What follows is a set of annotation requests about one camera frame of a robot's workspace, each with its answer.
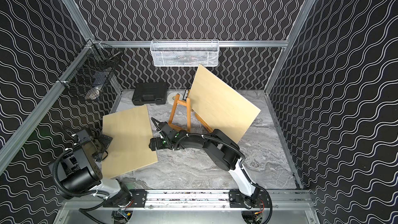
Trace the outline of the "plywood board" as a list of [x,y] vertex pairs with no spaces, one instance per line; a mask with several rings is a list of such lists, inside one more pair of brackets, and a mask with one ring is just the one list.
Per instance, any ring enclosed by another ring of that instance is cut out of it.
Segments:
[[113,138],[102,162],[104,177],[115,178],[158,161],[149,148],[153,134],[146,105],[104,116],[103,134]]
[[261,110],[200,65],[188,95],[193,111],[238,143]]

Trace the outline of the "wooden easel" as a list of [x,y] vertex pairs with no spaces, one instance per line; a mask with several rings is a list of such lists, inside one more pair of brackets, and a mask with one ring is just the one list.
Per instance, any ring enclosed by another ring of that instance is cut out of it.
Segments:
[[209,132],[212,133],[213,129],[197,114],[194,113],[196,119],[202,124],[202,126]]
[[[173,124],[173,120],[174,120],[176,112],[179,112],[178,117],[182,117],[183,113],[186,114],[186,117],[184,118],[184,120],[187,121],[185,128],[182,128],[182,127],[179,127],[179,126]],[[192,128],[191,112],[192,112],[191,100],[189,98],[187,98],[186,100],[182,100],[182,99],[180,99],[180,94],[179,94],[175,98],[175,101],[174,101],[174,104],[173,104],[172,110],[171,110],[171,115],[170,115],[167,123],[169,124],[170,127],[172,127],[173,129],[175,129],[177,131],[185,130],[185,131],[190,132],[191,128]]]

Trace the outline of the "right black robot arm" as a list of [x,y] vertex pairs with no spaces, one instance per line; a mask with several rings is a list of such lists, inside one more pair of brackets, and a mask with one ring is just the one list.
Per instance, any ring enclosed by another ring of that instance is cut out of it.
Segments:
[[159,137],[152,138],[149,143],[151,151],[161,149],[183,150],[199,149],[204,151],[213,163],[220,169],[229,172],[236,182],[240,195],[243,197],[245,208],[255,207],[260,203],[263,207],[270,208],[272,200],[269,193],[254,182],[244,167],[246,156],[239,146],[233,142],[220,129],[210,133],[190,133],[185,130],[177,131],[167,122],[150,118]]

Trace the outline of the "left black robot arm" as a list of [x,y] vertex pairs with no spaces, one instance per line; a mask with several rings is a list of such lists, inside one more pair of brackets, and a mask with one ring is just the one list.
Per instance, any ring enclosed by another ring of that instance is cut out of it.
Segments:
[[106,178],[98,165],[108,157],[113,138],[90,128],[74,131],[62,125],[61,130],[73,141],[73,147],[49,165],[61,196],[70,200],[91,195],[102,199],[104,207],[129,207],[134,198],[127,186]]

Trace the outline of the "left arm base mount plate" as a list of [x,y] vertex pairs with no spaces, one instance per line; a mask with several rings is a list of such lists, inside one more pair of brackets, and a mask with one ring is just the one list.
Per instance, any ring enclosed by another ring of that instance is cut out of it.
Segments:
[[148,192],[143,189],[133,190],[130,189],[129,193],[121,191],[114,197],[108,199],[103,207],[132,207],[132,208],[143,208],[146,203]]

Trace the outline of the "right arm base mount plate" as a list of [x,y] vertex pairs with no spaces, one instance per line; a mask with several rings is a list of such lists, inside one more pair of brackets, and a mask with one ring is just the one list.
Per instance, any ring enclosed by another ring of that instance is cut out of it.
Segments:
[[269,208],[272,205],[269,194],[259,189],[252,196],[246,196],[239,190],[230,190],[228,199],[231,208]]

